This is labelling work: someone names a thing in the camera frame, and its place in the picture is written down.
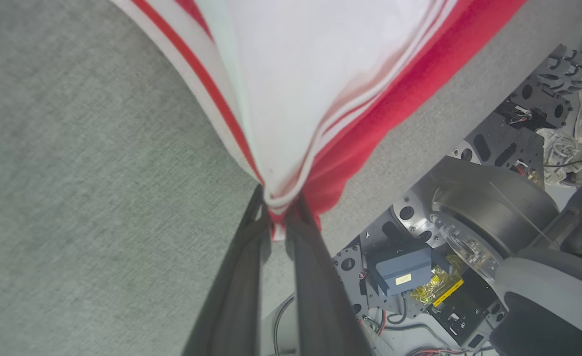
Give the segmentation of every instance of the yellow label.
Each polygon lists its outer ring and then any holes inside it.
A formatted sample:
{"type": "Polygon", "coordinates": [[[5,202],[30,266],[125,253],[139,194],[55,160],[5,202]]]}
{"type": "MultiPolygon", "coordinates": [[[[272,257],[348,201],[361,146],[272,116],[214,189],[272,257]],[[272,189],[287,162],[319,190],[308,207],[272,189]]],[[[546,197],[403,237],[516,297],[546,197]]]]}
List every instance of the yellow label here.
{"type": "Polygon", "coordinates": [[[462,284],[464,283],[464,281],[461,279],[460,281],[457,281],[451,288],[449,288],[449,290],[447,290],[443,295],[440,295],[440,298],[436,299],[436,301],[434,302],[434,307],[437,307],[440,305],[440,303],[443,302],[443,300],[447,299],[447,297],[449,297],[449,295],[451,295],[453,292],[456,291],[456,289],[458,289],[460,286],[462,286],[462,284]]]}
{"type": "Polygon", "coordinates": [[[406,275],[404,275],[402,277],[397,278],[397,286],[399,284],[403,284],[403,283],[409,282],[409,281],[411,281],[411,273],[406,274],[406,275]]]}

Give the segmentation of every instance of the yellow plastic wrap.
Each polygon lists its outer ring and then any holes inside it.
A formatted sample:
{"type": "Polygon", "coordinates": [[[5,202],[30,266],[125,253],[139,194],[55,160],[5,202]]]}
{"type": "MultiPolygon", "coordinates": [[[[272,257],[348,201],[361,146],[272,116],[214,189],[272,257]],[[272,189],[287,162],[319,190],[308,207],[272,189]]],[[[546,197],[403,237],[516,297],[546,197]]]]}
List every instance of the yellow plastic wrap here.
{"type": "Polygon", "coordinates": [[[447,261],[449,261],[451,266],[453,266],[453,273],[449,274],[439,266],[435,266],[435,268],[431,270],[431,281],[411,291],[411,297],[413,299],[416,299],[423,304],[430,304],[442,297],[444,293],[461,280],[460,265],[462,262],[460,257],[451,254],[447,256],[447,261]]]}

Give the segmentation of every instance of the white label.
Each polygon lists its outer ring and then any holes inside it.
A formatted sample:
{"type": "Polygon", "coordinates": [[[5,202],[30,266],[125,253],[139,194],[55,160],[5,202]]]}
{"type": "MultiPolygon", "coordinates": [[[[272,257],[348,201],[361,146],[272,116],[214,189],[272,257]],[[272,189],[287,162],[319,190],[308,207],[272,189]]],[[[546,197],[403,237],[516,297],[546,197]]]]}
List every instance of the white label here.
{"type": "Polygon", "coordinates": [[[397,286],[399,284],[403,284],[403,283],[409,282],[409,281],[411,281],[411,273],[406,274],[406,275],[404,275],[402,277],[397,278],[397,286]]]}

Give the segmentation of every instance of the red and white fabric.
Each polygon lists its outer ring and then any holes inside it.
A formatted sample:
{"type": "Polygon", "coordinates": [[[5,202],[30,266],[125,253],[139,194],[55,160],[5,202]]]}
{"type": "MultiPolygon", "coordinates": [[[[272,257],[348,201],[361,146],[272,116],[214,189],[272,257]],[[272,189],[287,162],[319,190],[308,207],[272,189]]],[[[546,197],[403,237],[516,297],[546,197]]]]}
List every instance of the red and white fabric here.
{"type": "Polygon", "coordinates": [[[334,207],[385,133],[524,1],[113,0],[264,185],[274,239],[300,191],[316,217],[334,207]]]}

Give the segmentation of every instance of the red cloth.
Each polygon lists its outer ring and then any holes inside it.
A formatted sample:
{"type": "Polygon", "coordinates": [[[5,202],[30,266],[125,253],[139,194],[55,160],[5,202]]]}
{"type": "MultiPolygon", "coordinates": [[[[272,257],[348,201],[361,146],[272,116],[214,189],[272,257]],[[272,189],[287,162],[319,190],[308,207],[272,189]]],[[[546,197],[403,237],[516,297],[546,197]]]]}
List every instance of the red cloth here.
{"type": "Polygon", "coordinates": [[[315,220],[340,200],[346,182],[389,130],[419,108],[512,18],[525,0],[461,0],[383,97],[316,157],[304,196],[315,220]]]}

